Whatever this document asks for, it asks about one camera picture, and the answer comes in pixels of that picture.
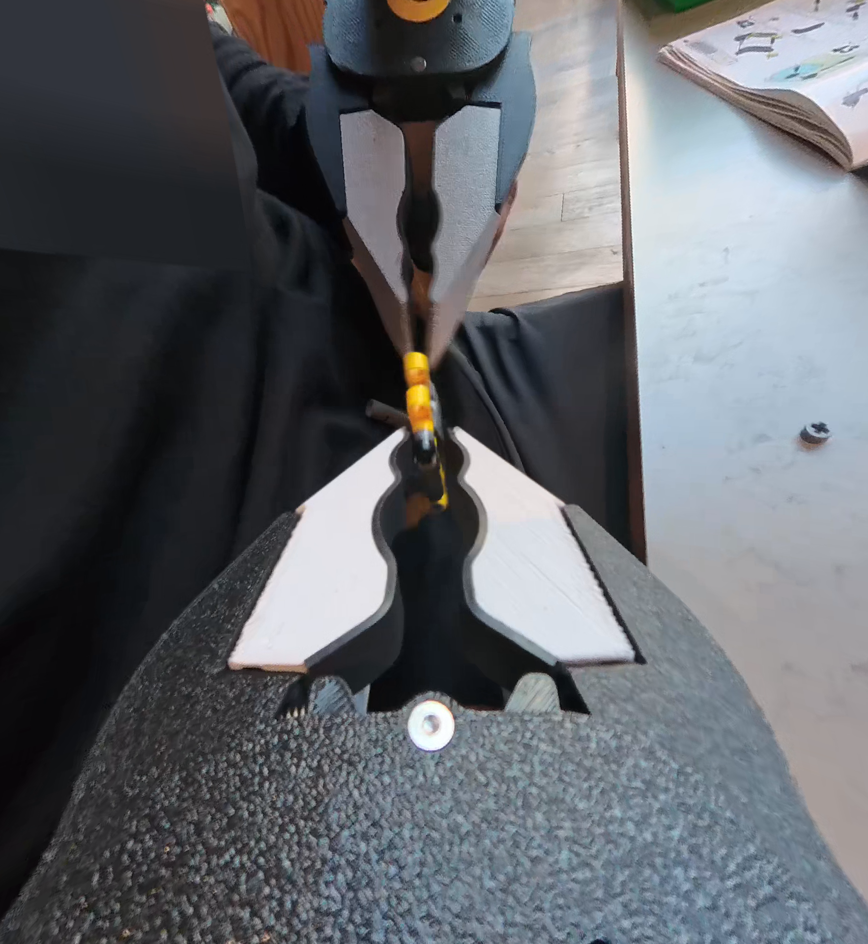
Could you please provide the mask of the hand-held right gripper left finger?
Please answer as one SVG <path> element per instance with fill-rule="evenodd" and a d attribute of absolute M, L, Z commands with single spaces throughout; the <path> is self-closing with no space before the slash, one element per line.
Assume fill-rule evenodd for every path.
<path fill-rule="evenodd" d="M 306 499 L 274 569 L 228 656 L 232 670 L 335 676 L 353 693 L 400 652 L 404 611 L 391 549 L 397 524 L 394 431 Z"/>

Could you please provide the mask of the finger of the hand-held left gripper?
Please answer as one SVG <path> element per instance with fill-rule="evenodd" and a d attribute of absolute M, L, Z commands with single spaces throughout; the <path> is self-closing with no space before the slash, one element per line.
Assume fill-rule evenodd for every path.
<path fill-rule="evenodd" d="M 407 161 L 401 129 L 374 111 L 340 118 L 346 194 L 344 227 L 353 262 L 394 348 L 413 348 L 402 226 Z"/>
<path fill-rule="evenodd" d="M 468 105 L 433 136 L 431 187 L 438 226 L 431 242 L 425 352 L 439 363 L 457 333 L 500 223 L 496 209 L 501 112 Z"/>

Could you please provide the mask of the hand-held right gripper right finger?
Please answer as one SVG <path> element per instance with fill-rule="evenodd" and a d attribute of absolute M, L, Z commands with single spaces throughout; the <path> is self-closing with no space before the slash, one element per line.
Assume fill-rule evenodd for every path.
<path fill-rule="evenodd" d="M 449 443 L 461 653 L 506 710 L 586 710 L 573 670 L 633 665 L 637 649 L 565 503 L 462 428 Z"/>

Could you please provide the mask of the yellow grey toy brick assembly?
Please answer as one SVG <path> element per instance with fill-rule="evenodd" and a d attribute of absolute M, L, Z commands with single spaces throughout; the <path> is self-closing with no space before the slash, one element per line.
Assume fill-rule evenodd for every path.
<path fill-rule="evenodd" d="M 405 409 L 399 411 L 370 399 L 365 413 L 369 419 L 410 432 L 413 470 L 405 482 L 405 526 L 414 529 L 426 518 L 444 512 L 449 497 L 442 458 L 440 401 L 431 381 L 428 357 L 419 351 L 408 352 L 402 366 Z"/>

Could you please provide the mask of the person's left forearm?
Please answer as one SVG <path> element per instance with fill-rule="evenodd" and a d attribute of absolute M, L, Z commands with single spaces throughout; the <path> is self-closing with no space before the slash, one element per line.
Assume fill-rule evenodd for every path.
<path fill-rule="evenodd" d="M 249 232 L 265 199 L 301 214 L 346 248 L 337 214 L 310 146 L 310 80 L 263 60 L 245 41 L 208 20 L 225 93 L 241 208 Z"/>

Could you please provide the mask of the open instruction booklet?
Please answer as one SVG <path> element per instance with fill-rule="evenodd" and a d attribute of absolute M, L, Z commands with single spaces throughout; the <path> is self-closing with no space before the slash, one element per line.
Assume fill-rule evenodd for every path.
<path fill-rule="evenodd" d="M 868 168 L 868 1 L 769 2 L 658 58 L 844 171 Z"/>

